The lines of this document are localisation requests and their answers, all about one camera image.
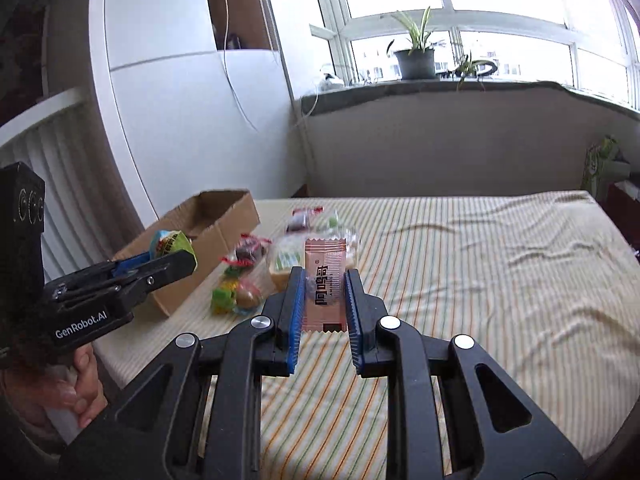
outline bed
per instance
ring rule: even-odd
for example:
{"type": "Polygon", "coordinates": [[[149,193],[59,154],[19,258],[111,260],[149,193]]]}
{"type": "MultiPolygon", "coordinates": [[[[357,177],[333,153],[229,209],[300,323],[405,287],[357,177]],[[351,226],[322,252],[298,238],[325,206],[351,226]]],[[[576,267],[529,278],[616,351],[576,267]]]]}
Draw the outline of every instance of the bed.
{"type": "MultiPolygon", "coordinates": [[[[364,288],[391,314],[473,336],[585,459],[610,443],[640,395],[640,266],[588,194],[258,201],[255,232],[276,236],[304,205],[357,227],[364,288]]],[[[142,305],[95,343],[120,385],[179,333],[242,320],[210,313],[220,272],[171,318],[142,305]]],[[[273,291],[264,263],[253,277],[273,291]]],[[[356,377],[345,334],[303,333],[295,376],[263,381],[261,478],[383,478],[385,453],[386,380],[356,377]]]]}

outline wooden shelf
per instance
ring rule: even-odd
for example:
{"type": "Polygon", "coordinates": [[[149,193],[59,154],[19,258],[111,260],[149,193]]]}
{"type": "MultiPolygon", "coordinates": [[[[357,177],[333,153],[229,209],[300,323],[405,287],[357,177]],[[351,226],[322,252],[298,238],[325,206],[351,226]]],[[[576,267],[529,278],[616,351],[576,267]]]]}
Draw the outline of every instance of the wooden shelf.
{"type": "MultiPolygon", "coordinates": [[[[216,43],[222,49],[226,24],[225,0],[208,1],[211,23],[216,29],[216,43]]],[[[238,35],[242,48],[271,50],[260,0],[227,1],[229,8],[229,34],[238,35]]]]}

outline window sill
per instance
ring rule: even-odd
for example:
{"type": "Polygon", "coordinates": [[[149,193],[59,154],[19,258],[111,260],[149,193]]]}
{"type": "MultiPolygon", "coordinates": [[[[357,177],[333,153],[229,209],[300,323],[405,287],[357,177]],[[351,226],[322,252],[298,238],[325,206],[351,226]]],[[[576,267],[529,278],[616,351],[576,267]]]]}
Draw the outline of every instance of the window sill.
{"type": "MultiPolygon", "coordinates": [[[[501,91],[501,90],[526,90],[530,88],[551,88],[561,92],[568,92],[577,99],[588,101],[592,104],[610,108],[613,111],[640,121],[640,112],[623,104],[610,101],[607,98],[589,94],[572,87],[566,87],[553,81],[519,82],[507,80],[484,80],[482,84],[477,80],[467,79],[460,87],[461,92],[469,91],[501,91]]],[[[382,99],[390,96],[419,94],[425,92],[455,92],[458,89],[458,81],[450,80],[416,80],[416,81],[385,81],[364,86],[351,86],[322,92],[316,96],[308,95],[301,99],[302,113],[316,116],[335,112],[356,105],[382,99]]]]}

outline snack package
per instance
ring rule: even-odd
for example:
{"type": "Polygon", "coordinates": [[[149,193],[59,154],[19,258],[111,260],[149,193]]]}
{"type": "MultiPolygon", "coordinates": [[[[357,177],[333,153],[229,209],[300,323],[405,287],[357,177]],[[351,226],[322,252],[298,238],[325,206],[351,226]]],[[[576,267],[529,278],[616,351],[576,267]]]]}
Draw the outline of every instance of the snack package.
{"type": "Polygon", "coordinates": [[[310,225],[310,231],[286,233],[274,241],[267,254],[267,266],[271,281],[279,292],[283,292],[287,288],[291,267],[305,267],[305,242],[308,238],[322,240],[343,238],[347,245],[346,268],[354,269],[358,266],[360,235],[355,229],[340,220],[337,211],[320,212],[320,209],[314,209],[316,213],[312,215],[313,221],[310,225]]]}
{"type": "Polygon", "coordinates": [[[311,229],[311,217],[322,212],[322,206],[294,209],[291,214],[291,220],[287,223],[287,233],[297,231],[308,231],[311,229]]]}
{"type": "Polygon", "coordinates": [[[339,240],[305,243],[306,294],[302,330],[347,330],[344,309],[344,271],[347,244],[339,240]]]}
{"type": "Polygon", "coordinates": [[[197,269],[196,253],[191,242],[182,231],[156,231],[149,245],[149,255],[152,260],[180,250],[189,251],[193,254],[193,258],[196,260],[195,268],[197,269]]]}
{"type": "Polygon", "coordinates": [[[291,267],[305,266],[305,241],[308,233],[285,235],[274,243],[267,255],[271,281],[279,292],[289,283],[291,267]]]}
{"type": "Polygon", "coordinates": [[[222,280],[211,295],[211,309],[214,314],[235,312],[240,316],[254,313],[262,304],[260,290],[241,271],[227,267],[222,280]]]}
{"type": "Polygon", "coordinates": [[[242,234],[240,241],[236,245],[236,259],[222,258],[222,261],[232,267],[243,267],[252,269],[267,253],[267,247],[271,244],[268,238],[258,238],[257,236],[242,234]]]}

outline window frame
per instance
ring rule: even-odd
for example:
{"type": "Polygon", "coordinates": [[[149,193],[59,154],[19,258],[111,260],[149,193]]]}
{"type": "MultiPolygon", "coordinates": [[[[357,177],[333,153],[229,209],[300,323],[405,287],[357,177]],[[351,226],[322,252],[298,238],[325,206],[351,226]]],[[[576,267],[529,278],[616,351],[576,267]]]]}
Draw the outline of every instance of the window frame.
{"type": "MultiPolygon", "coordinates": [[[[318,0],[325,27],[309,25],[311,34],[329,41],[334,59],[335,73],[347,84],[362,83],[356,71],[356,63],[351,41],[377,36],[388,36],[406,32],[392,13],[374,14],[352,18],[347,0],[318,0]]],[[[575,30],[568,6],[565,5],[565,24],[548,22],[529,16],[491,12],[486,10],[454,10],[452,0],[442,0],[441,9],[431,9],[430,27],[434,31],[448,32],[454,59],[463,55],[460,32],[493,32],[526,36],[539,40],[553,41],[569,47],[574,72],[574,88],[580,86],[578,70],[578,49],[604,57],[625,66],[627,70],[629,105],[640,108],[640,59],[634,47],[631,25],[625,11],[624,0],[609,0],[618,26],[622,47],[613,49],[610,43],[587,33],[575,30]]],[[[407,13],[420,22],[424,9],[409,10],[407,13]]]]}

